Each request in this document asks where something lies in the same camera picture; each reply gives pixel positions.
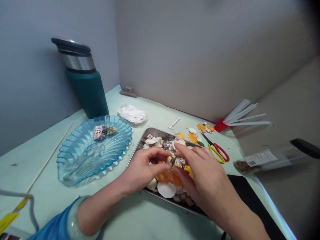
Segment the red holder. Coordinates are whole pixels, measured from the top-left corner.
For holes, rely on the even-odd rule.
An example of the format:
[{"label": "red holder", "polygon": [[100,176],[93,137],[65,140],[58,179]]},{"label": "red holder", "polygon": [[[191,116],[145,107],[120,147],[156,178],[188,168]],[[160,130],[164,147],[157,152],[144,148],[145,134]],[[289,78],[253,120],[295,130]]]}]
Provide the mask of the red holder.
[{"label": "red holder", "polygon": [[223,131],[223,130],[225,130],[225,129],[227,129],[229,127],[228,125],[224,124],[223,120],[224,119],[221,119],[217,123],[217,125],[214,126],[214,130],[216,130],[217,132],[221,132],[221,131]]}]

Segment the scissor blade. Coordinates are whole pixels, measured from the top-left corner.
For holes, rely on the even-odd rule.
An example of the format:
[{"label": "scissor blade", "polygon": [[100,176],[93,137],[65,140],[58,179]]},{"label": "scissor blade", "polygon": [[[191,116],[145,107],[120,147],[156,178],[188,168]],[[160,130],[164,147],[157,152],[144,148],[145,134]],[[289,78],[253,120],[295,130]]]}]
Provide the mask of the scissor blade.
[{"label": "scissor blade", "polygon": [[206,137],[206,135],[204,135],[203,132],[201,132],[201,134],[204,136],[204,138],[207,140],[207,142],[212,145],[211,141]]}]

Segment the wooden skewer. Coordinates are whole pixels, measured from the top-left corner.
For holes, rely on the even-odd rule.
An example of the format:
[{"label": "wooden skewer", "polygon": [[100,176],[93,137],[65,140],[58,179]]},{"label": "wooden skewer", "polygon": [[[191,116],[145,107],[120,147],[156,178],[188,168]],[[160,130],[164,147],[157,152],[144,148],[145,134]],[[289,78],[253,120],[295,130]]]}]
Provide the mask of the wooden skewer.
[{"label": "wooden skewer", "polygon": [[28,189],[26,190],[26,194],[29,193],[30,189],[32,188],[33,184],[36,182],[36,180],[38,179],[38,177],[40,176],[40,174],[42,173],[42,171],[44,170],[44,168],[46,167],[46,165],[49,163],[52,155],[54,154],[54,152],[57,150],[57,148],[60,146],[60,143],[62,142],[62,140],[64,139],[64,137],[67,135],[67,133],[69,132],[71,126],[73,123],[71,123],[70,127],[68,128],[68,130],[66,131],[66,133],[63,135],[63,137],[61,138],[60,142],[58,143],[58,145],[55,147],[55,149],[52,151],[52,153],[50,154],[48,160],[46,161],[46,163],[43,165],[43,167],[41,168],[40,172],[38,173],[38,175],[35,177],[35,179],[32,181],[32,183],[30,184],[30,186],[28,187]]}]

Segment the clear plastic container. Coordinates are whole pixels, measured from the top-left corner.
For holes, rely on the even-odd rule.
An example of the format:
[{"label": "clear plastic container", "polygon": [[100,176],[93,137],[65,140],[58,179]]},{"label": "clear plastic container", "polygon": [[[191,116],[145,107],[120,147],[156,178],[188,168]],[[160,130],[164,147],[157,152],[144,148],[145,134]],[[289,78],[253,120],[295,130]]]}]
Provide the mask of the clear plastic container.
[{"label": "clear plastic container", "polygon": [[302,163],[306,156],[320,159],[320,149],[302,139],[290,141],[290,145],[280,151],[266,149],[233,163],[241,174],[252,174],[275,168]]}]

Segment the gray cord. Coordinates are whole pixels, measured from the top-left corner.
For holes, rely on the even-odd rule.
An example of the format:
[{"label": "gray cord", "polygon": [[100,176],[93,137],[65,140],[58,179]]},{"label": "gray cord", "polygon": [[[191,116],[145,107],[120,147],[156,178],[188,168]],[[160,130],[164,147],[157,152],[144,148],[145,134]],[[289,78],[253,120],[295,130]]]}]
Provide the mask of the gray cord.
[{"label": "gray cord", "polygon": [[[25,193],[16,193],[16,192],[11,192],[11,191],[6,191],[6,190],[2,190],[0,189],[0,195],[4,195],[4,196],[10,196],[10,197],[29,197],[30,194],[25,194]],[[39,225],[37,223],[36,217],[34,215],[34,197],[30,198],[30,218],[31,218],[31,222],[34,226],[34,228],[36,229],[36,232],[39,231]]]}]

